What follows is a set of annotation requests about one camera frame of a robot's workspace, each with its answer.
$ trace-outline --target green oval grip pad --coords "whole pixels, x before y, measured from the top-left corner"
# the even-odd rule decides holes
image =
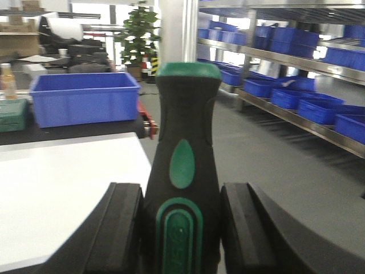
[[[163,274],[191,273],[194,220],[189,212],[175,209],[164,224]]]
[[[156,234],[155,254],[158,256],[162,249],[162,274],[201,272],[203,222],[200,209],[189,199],[171,198],[161,205],[156,216],[156,231],[164,233]]]
[[[179,189],[187,188],[195,174],[195,159],[192,147],[186,139],[179,141],[170,162],[171,183]]]

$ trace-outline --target white wall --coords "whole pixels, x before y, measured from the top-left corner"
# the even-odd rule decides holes
[[[11,6],[10,0],[0,1],[0,10],[7,10]]]
[[[70,0],[39,0],[40,6],[47,11],[70,11]],[[21,0],[0,0],[0,9],[8,9],[9,7],[21,7]]]
[[[70,11],[70,0],[40,0],[40,3],[41,7],[49,11]]]
[[[70,0],[71,3],[93,3],[93,4],[108,4],[108,5],[130,5],[137,3],[137,0]],[[154,6],[154,0],[147,0],[146,6]]]

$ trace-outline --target potted plant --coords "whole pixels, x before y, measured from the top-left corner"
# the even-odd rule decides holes
[[[120,42],[124,47],[124,51],[121,52],[122,64],[126,65],[127,71],[137,80],[141,79],[143,57],[154,56],[155,42],[161,40],[161,37],[155,34],[158,27],[153,25],[158,20],[157,13],[149,11],[143,4],[146,4],[146,1],[131,4],[135,8],[128,13],[129,18],[123,22],[125,29],[116,38],[116,42]]]

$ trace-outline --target green leaves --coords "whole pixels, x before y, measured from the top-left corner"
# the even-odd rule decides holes
[[[149,11],[143,4],[146,4],[146,1],[131,4],[135,8],[129,13],[129,18],[123,22],[125,30],[115,38],[115,41],[124,46],[124,51],[121,52],[123,64],[141,63],[144,54],[149,57],[153,55],[156,48],[155,42],[161,40],[161,37],[154,33],[158,29],[153,25],[159,20],[157,13]]]

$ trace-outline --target green toolbox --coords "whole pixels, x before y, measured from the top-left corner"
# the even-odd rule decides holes
[[[0,101],[0,132],[24,130],[27,114],[27,99]]]

